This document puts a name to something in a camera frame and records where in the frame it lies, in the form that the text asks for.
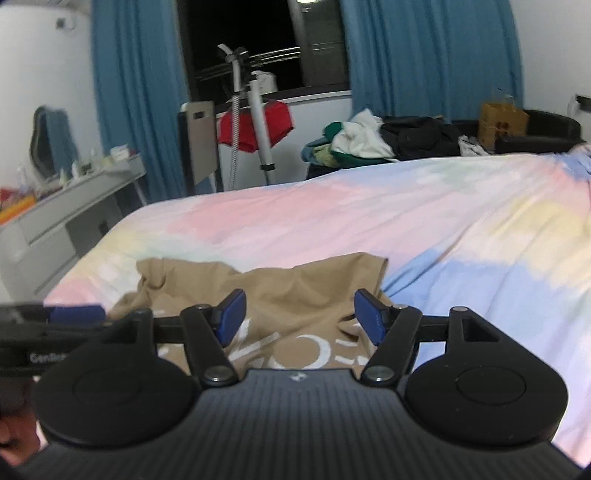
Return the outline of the person's left hand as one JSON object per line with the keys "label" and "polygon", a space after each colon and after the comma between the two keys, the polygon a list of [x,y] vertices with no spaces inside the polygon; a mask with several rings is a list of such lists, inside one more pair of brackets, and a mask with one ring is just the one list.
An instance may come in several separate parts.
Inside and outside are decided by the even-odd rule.
{"label": "person's left hand", "polygon": [[1,457],[10,466],[22,464],[40,449],[31,402],[34,385],[33,378],[1,379]]}

